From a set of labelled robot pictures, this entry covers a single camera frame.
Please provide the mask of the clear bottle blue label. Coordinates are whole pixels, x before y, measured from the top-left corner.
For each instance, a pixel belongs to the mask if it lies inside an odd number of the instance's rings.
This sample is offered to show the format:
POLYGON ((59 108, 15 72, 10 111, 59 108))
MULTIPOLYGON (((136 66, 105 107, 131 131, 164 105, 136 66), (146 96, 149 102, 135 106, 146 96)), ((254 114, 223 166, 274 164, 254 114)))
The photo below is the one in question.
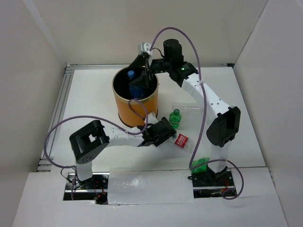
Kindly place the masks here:
MULTIPOLYGON (((130 70, 127 73, 129 82, 133 82, 136 78, 136 74, 134 70, 130 70)), ((143 87, 138 85, 129 85, 129 91, 133 98, 144 99, 146 97, 145 90, 143 87)))

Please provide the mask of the clear bottle red label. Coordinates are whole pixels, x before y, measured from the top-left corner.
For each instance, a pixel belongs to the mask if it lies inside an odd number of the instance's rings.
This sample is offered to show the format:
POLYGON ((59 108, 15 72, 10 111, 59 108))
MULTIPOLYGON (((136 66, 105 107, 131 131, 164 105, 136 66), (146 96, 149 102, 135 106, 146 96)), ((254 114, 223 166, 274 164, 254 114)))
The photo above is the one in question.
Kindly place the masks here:
POLYGON ((194 150, 194 142, 188 136, 177 132, 175 135, 169 138, 169 141, 174 144, 179 149, 187 152, 192 153, 194 150))

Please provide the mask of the small green bottle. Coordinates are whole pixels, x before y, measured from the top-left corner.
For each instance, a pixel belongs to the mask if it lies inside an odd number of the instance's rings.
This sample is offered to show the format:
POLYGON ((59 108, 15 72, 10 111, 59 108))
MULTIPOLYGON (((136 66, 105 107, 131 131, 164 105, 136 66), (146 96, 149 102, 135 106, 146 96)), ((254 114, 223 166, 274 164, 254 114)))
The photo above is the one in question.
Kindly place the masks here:
POLYGON ((169 115, 169 122, 173 129, 177 129, 180 125, 182 115, 179 109, 174 109, 169 115))

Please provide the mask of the crushed green plastic bottle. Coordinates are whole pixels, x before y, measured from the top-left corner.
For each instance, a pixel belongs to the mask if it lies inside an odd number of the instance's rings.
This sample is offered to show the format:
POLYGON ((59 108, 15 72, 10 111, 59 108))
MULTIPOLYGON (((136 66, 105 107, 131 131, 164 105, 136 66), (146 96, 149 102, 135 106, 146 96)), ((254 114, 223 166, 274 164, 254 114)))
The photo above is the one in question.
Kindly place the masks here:
POLYGON ((202 172, 206 172, 207 165, 201 165, 202 163, 208 162, 210 160, 209 157, 203 157, 192 162, 192 167, 198 166, 197 168, 193 168, 191 170, 192 174, 198 174, 202 172))

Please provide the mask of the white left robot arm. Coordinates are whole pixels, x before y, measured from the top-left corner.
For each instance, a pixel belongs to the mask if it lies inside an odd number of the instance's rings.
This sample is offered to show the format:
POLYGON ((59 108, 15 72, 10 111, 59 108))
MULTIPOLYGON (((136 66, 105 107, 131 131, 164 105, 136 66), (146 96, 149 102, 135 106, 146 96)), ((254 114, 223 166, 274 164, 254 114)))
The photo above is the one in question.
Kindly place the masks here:
POLYGON ((165 117, 161 120, 152 117, 146 126, 139 125, 127 131, 106 127, 100 120, 93 120, 69 138, 76 160, 76 182, 81 189, 92 186, 95 180, 92 161, 107 147, 158 147, 176 134, 165 117))

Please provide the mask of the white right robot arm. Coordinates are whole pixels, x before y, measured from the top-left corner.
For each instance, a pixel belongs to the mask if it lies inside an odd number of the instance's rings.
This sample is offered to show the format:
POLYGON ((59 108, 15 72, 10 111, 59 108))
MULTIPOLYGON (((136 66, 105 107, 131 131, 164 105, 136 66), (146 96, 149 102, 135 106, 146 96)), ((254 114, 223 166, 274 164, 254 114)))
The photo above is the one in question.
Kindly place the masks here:
POLYGON ((208 124, 206 136, 212 144, 212 157, 206 166, 206 179, 209 184, 218 185, 227 171, 229 145, 239 131, 241 111, 238 107, 225 103, 202 80, 201 70, 184 60, 178 40, 164 41, 164 54, 160 59, 152 57, 152 50, 149 43, 139 44, 138 56, 130 67, 144 67, 144 70, 131 79, 129 85, 147 91, 152 86, 155 74, 167 72, 173 81, 203 106, 202 126, 208 124))

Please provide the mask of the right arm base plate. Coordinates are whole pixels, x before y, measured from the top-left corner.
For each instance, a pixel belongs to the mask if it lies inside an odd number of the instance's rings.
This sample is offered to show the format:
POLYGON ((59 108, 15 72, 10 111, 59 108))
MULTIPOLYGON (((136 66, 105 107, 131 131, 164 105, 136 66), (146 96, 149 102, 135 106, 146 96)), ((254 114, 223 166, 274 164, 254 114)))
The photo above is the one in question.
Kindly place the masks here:
POLYGON ((228 171, 215 183, 210 182, 206 172, 191 174, 187 177, 192 181, 194 198, 234 197, 237 194, 231 171, 228 171))

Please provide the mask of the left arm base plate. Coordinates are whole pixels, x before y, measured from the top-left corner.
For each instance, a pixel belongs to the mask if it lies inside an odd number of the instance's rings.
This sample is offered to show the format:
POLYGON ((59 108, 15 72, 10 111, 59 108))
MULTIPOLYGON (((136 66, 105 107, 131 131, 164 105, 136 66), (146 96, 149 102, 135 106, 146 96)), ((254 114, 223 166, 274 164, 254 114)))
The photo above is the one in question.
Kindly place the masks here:
POLYGON ((95 172, 92 180, 80 183, 76 178, 74 185, 74 173, 69 173, 66 177, 64 187, 64 201, 94 201, 98 205, 107 205, 107 189, 109 172, 95 172))

